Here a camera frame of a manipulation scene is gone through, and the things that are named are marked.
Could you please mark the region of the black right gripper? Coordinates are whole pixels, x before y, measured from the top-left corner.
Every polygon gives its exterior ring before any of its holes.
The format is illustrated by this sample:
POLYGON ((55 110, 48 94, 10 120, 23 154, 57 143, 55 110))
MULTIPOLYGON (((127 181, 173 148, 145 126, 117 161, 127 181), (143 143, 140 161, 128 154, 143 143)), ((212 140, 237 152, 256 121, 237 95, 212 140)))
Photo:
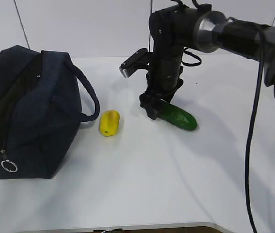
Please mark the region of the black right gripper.
POLYGON ((147 116, 158 117, 157 100, 170 102, 176 91, 183 85, 181 58, 147 58, 147 89, 139 96, 140 106, 147 116))

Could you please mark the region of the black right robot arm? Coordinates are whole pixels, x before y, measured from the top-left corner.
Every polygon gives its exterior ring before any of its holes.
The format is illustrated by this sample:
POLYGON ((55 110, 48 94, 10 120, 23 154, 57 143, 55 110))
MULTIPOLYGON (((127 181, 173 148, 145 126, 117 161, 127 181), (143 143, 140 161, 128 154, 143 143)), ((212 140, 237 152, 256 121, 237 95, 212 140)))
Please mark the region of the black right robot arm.
POLYGON ((226 18, 209 4, 190 8, 182 3, 152 13, 149 30, 154 48, 141 106, 151 119, 159 116, 158 100, 170 102, 182 85, 182 56, 186 48, 204 53, 217 49, 262 61, 264 84, 274 88, 275 27, 226 18))

